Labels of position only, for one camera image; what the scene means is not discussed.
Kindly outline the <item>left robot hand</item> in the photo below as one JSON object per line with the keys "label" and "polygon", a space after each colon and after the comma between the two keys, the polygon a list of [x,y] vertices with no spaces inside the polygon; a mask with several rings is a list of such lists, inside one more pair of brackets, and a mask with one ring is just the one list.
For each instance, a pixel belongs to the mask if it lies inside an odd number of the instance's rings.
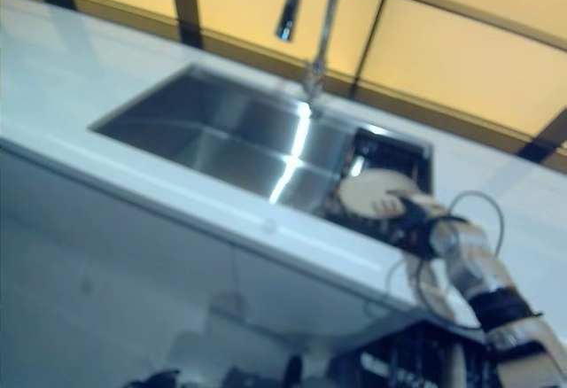
{"label": "left robot hand", "polygon": [[181,370],[164,369],[152,374],[144,381],[144,386],[149,388],[179,388]]}

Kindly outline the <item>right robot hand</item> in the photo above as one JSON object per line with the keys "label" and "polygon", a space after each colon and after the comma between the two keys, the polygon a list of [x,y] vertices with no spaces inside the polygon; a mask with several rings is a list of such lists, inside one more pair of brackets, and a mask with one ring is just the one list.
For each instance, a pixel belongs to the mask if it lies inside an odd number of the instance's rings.
{"label": "right robot hand", "polygon": [[380,239],[420,259],[438,258],[430,235],[446,208],[433,196],[421,191],[388,190],[386,200],[389,201],[387,204],[394,206],[395,213],[382,220]]}

